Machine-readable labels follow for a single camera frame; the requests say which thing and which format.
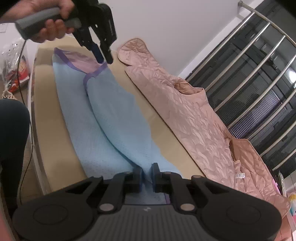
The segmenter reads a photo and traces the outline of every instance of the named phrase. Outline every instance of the metal railing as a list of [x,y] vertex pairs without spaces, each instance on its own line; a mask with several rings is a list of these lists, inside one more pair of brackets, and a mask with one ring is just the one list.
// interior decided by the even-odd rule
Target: metal railing
[[[239,86],[233,90],[215,109],[214,111],[217,112],[220,108],[222,108],[228,101],[230,101],[234,95],[242,89],[242,87],[259,71],[259,69],[264,65],[266,61],[269,60],[269,58],[274,54],[274,52],[277,50],[277,48],[280,46],[280,44],[284,41],[284,39],[288,39],[294,47],[296,47],[295,41],[287,35],[280,27],[278,27],[274,22],[272,22],[270,19],[268,19],[266,16],[262,15],[257,10],[251,8],[250,6],[244,4],[242,1],[238,3],[240,7],[243,7],[247,10],[249,10],[251,13],[248,15],[248,17],[240,24],[238,25],[231,34],[213,51],[202,63],[201,65],[190,75],[190,77],[187,79],[189,82],[192,80],[195,75],[226,45],[226,43],[240,30],[242,27],[250,20],[250,18],[254,15],[259,16],[263,20],[267,22],[267,24],[261,29],[258,34],[251,40],[251,42],[248,43],[248,45],[235,57],[235,59],[205,88],[205,91],[207,92],[209,89],[211,89],[225,74],[226,72],[246,53],[246,51],[260,38],[260,36],[264,33],[264,31],[269,27],[273,26],[276,30],[278,30],[282,37],[278,41],[278,43],[272,48],[272,50],[266,55],[266,57],[257,65],[257,67],[243,80],[242,83],[239,84]],[[288,64],[285,66],[283,71],[276,77],[276,79],[269,85],[269,87],[242,113],[237,117],[230,125],[228,125],[228,129],[233,127],[239,120],[241,120],[252,108],[254,108],[266,95],[267,93],[276,85],[276,83],[283,77],[283,75],[286,73],[286,71],[291,67],[293,62],[296,59],[296,54],[293,56],[293,58],[288,62]],[[251,140],[253,137],[255,137],[260,131],[262,131],[272,120],[274,117],[276,117],[282,109],[289,103],[289,101],[292,99],[292,97],[296,94],[296,88],[292,91],[292,93],[289,95],[289,97],[279,106],[279,108],[258,128],[256,129],[247,139]],[[260,154],[260,156],[265,155],[268,153],[272,148],[276,146],[294,127],[296,126],[296,121],[270,146],[268,147],[264,152]],[[282,160],[276,167],[273,168],[273,171],[278,169],[281,165],[283,165],[289,158],[291,158],[294,154],[296,154],[296,148],[284,159]]]

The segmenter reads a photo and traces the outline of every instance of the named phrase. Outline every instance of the dark pants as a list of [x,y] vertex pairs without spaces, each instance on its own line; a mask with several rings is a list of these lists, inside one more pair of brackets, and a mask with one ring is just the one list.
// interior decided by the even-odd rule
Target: dark pants
[[0,100],[1,184],[10,212],[17,204],[17,189],[22,174],[29,125],[29,111],[23,103],[12,99]]

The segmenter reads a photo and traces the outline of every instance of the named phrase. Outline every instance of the wall outlet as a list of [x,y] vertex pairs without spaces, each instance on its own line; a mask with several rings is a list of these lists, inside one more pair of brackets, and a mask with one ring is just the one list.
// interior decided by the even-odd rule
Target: wall outlet
[[7,29],[8,23],[0,24],[0,33],[5,33]]

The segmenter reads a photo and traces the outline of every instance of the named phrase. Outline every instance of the purple fabric edge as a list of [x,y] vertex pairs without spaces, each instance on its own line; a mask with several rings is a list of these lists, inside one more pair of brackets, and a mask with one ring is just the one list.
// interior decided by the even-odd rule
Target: purple fabric edge
[[59,48],[54,48],[54,53],[56,55],[58,55],[60,57],[60,59],[66,64],[68,65],[70,68],[78,70],[80,72],[85,73],[84,71],[82,71],[81,69],[78,69],[74,66],[74,64],[71,63],[71,61],[66,57],[66,55],[64,55],[64,51],[65,50],[61,50]]
[[164,193],[166,204],[170,204],[170,195]]
[[83,85],[86,92],[87,92],[87,88],[86,88],[87,81],[92,77],[97,77],[105,68],[107,68],[107,66],[108,66],[107,62],[104,62],[96,71],[86,74],[86,76],[83,78]]

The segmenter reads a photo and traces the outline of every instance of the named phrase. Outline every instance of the pink quilted fabric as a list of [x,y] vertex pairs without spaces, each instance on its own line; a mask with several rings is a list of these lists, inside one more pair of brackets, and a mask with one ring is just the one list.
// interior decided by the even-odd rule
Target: pink quilted fabric
[[[129,65],[126,73],[174,132],[205,176],[241,192],[264,199],[282,217],[290,209],[277,193],[272,176],[246,139],[233,137],[208,103],[203,88],[167,73],[141,39],[126,42],[118,51]],[[235,179],[244,172],[245,178]]]

